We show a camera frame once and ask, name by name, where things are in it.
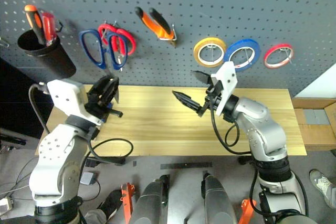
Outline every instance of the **black cup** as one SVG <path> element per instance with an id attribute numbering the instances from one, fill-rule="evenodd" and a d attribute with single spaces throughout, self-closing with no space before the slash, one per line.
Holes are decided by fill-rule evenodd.
<path id="1" fill-rule="evenodd" d="M 28 56 L 35 58 L 50 70 L 48 79 L 41 81 L 69 78 L 76 73 L 76 67 L 64 51 L 58 37 L 46 47 L 38 42 L 34 31 L 29 30 L 21 34 L 17 44 Z"/>

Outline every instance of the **tape roll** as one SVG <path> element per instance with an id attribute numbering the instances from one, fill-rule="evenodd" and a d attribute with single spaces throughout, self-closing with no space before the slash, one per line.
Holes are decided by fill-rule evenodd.
<path id="1" fill-rule="evenodd" d="M 201 51 L 205 47 L 216 46 L 221 50 L 220 57 L 214 61 L 207 61 L 201 58 Z M 200 40 L 194 46 L 194 58 L 198 64 L 207 67 L 207 68 L 214 68 L 223 63 L 224 53 L 226 51 L 226 44 L 224 41 L 218 38 L 208 37 L 205 39 Z"/>
<path id="2" fill-rule="evenodd" d="M 252 50 L 252 55 L 244 63 L 235 65 L 236 72 L 250 68 L 260 57 L 259 44 L 253 39 L 242 39 L 228 47 L 224 54 L 224 61 L 231 61 L 232 56 L 242 49 Z"/>
<path id="3" fill-rule="evenodd" d="M 275 64 L 270 64 L 267 62 L 267 59 L 268 57 L 273 54 L 275 51 L 277 50 L 286 50 L 287 49 L 290 50 L 290 53 L 287 54 L 287 58 L 279 63 L 275 63 Z M 266 53 L 265 53 L 265 56 L 264 56 L 264 64 L 266 66 L 266 68 L 270 68 L 270 69 L 275 69 L 275 68 L 280 68 L 284 65 L 286 65 L 287 63 L 290 62 L 290 59 L 292 59 L 294 57 L 294 50 L 292 48 L 292 45 L 291 44 L 278 44 L 278 45 L 275 45 L 273 47 L 271 47 Z"/>

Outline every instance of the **pegboard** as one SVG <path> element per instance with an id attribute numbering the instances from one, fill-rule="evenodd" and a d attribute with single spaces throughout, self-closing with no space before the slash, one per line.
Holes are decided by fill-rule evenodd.
<path id="1" fill-rule="evenodd" d="M 237 75 L 241 88 L 288 88 L 295 95 L 336 62 L 335 0 L 0 0 L 0 36 L 11 44 L 1 48 L 1 57 L 36 81 L 44 80 L 48 69 L 16 44 L 20 34 L 29 29 L 23 11 L 26 4 L 52 12 L 63 22 L 64 29 L 58 35 L 77 67 L 72 79 L 83 83 L 95 82 L 104 72 L 83 53 L 78 33 L 97 28 L 104 20 L 111 24 L 116 20 L 137 40 L 136 52 L 117 73 L 126 85 L 202 87 L 191 70 L 212 73 L 218 67 L 199 66 L 192 50 L 209 36 L 228 46 L 243 38 L 260 44 L 260 59 Z M 175 49 L 143 25 L 134 13 L 136 6 L 145 12 L 154 7 L 175 24 Z M 284 42 L 295 50 L 292 64 L 267 69 L 262 59 L 265 52 Z"/>

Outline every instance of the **blue scissors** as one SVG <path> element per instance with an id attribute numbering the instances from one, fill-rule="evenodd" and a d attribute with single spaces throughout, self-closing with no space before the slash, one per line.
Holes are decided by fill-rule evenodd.
<path id="1" fill-rule="evenodd" d="M 99 46 L 99 51 L 100 51 L 100 61 L 96 61 L 91 53 L 88 50 L 87 45 L 85 44 L 85 39 L 84 36 L 86 34 L 92 34 L 96 37 L 97 42 L 98 42 L 98 46 Z M 123 40 L 123 46 L 124 46 L 124 52 L 125 52 L 125 56 L 123 57 L 123 61 L 121 63 L 118 63 L 118 59 L 116 59 L 114 52 L 113 52 L 113 46 L 112 46 L 112 37 L 113 36 L 117 36 L 119 38 L 121 38 Z M 99 32 L 95 29 L 88 29 L 88 30 L 84 30 L 81 31 L 79 33 L 79 41 L 84 49 L 85 54 L 89 57 L 89 59 L 100 69 L 104 70 L 108 75 L 110 76 L 114 76 L 114 74 L 111 73 L 111 71 L 109 70 L 109 68 L 106 65 L 106 58 L 105 58 L 105 54 L 109 53 L 111 55 L 111 59 L 112 59 L 112 64 L 113 64 L 113 68 L 115 70 L 119 70 L 120 68 L 122 68 L 127 61 L 127 54 L 128 54 L 128 48 L 127 48 L 127 38 L 125 36 L 123 36 L 122 34 L 118 34 L 115 33 L 113 31 L 107 31 L 106 33 L 106 39 L 108 42 L 108 49 L 105 49 L 102 46 L 102 38 L 99 35 Z"/>

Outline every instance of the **wooden table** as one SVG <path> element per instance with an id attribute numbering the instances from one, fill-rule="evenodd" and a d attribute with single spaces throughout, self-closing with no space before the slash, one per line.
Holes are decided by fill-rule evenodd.
<path id="1" fill-rule="evenodd" d="M 126 138 L 134 144 L 133 156 L 201 156 L 232 155 L 226 151 L 215 136 L 209 110 L 202 118 L 183 106 L 172 90 L 184 92 L 201 105 L 205 88 L 119 86 L 120 103 L 114 109 L 123 112 L 122 118 L 109 116 L 93 145 L 114 138 Z M 288 155 L 306 155 L 296 115 L 287 89 L 236 89 L 235 95 L 248 97 L 269 107 L 274 120 L 286 132 Z M 48 127 L 53 130 L 64 123 L 66 115 L 53 108 Z M 222 116 L 216 123 L 223 137 L 231 124 Z M 246 135 L 241 132 L 236 151 L 249 149 Z M 129 150 L 122 142 L 106 143 L 96 149 L 101 156 L 121 156 Z"/>

